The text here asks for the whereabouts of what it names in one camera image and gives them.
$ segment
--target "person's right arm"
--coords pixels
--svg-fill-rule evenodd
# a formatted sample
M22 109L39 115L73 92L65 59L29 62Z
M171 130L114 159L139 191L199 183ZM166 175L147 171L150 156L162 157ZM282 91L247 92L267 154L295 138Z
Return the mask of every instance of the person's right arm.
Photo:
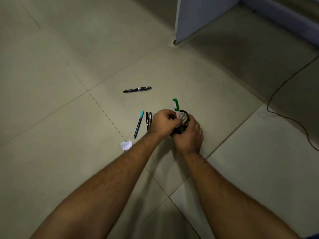
M200 204L216 238L300 238L270 210L225 179L199 154L203 131L193 116L181 134L173 135L189 169Z

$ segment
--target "marker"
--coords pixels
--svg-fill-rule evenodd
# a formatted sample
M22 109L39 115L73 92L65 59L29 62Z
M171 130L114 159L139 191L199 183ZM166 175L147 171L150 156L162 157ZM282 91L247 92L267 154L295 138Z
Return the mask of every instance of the marker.
M181 118L181 113L179 112L179 106L178 106L178 101L177 99L173 99L173 103L174 103L174 109L175 109L175 114L176 114L176 118Z
M144 90L150 90L150 89L152 89L151 86L146 86L146 87L141 87L141 88L123 90L123 93L136 92L136 91L144 91Z
M146 115L146 126L147 126L147 130L149 129L149 118L148 118L148 112L145 113Z
M135 130L135 133L134 133L134 139L136 139L136 136L138 135L138 129L141 126L143 115L144 115L144 111L141 112L140 119L138 120L138 126L136 127L136 130Z
M150 112L150 127L152 125L152 113Z

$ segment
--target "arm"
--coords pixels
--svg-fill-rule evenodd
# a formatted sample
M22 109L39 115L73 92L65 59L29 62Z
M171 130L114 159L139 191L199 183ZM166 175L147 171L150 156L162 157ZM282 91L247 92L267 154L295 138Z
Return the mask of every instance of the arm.
M171 110L159 111L146 135L66 197L31 239L106 238L152 152L181 124L180 119L168 119L174 114Z
M231 184L201 157L203 131L193 116L186 131L175 134L173 139L216 238L300 238L284 221Z

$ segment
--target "cable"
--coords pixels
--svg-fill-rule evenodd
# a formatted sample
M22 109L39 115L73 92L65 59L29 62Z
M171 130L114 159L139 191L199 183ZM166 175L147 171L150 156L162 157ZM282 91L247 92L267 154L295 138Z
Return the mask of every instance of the cable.
M290 118L290 117L283 116L283 115L281 115L281 114L279 114L279 113L277 113L277 112L271 112L271 111L269 111L269 104L270 104L270 102L272 101L272 99L273 99L273 97L275 96L275 94L276 94L289 80L291 80L291 79L292 79L294 76L296 76L299 72L301 72L301 71L303 71L305 68L307 68L310 64L312 64L313 62L315 62L318 58L319 58L319 55L316 56L316 57L315 57L312 61L310 61L308 64L306 64L303 68L301 68L301 69L298 70L296 73L294 73L293 76L291 76L288 80L285 80L285 81L281 84L281 86L280 86L280 87L273 93L273 95L270 97L270 99L269 99L269 101L268 101L268 104L267 104L267 111L270 112L270 113L277 114L277 115L280 116L280 117L283 117L283 118L286 118L286 119L289 119L289 120L292 120L292 121L298 123L298 124L305 130L306 136L307 136L307 140L308 140L308 142L310 143L310 145L311 145L315 150L317 150L317 151L319 152L319 149L318 149L318 148L315 148L315 146L314 146L314 145L312 144L312 142L310 141L309 132L307 131L307 129L305 128L304 125L302 125L300 122L298 122L298 121L296 121L296 120L294 120L294 119L292 119L292 118Z

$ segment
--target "black mesh pen holder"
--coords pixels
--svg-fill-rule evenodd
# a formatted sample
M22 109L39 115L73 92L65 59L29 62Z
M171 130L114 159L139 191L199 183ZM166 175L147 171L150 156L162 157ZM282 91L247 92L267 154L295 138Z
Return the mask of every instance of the black mesh pen holder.
M183 123L181 126L178 126L176 128L174 128L173 133L177 133L177 134L182 134L183 132L185 132L188 123L189 123L189 115L186 111L180 110L181 113L181 118L183 119Z

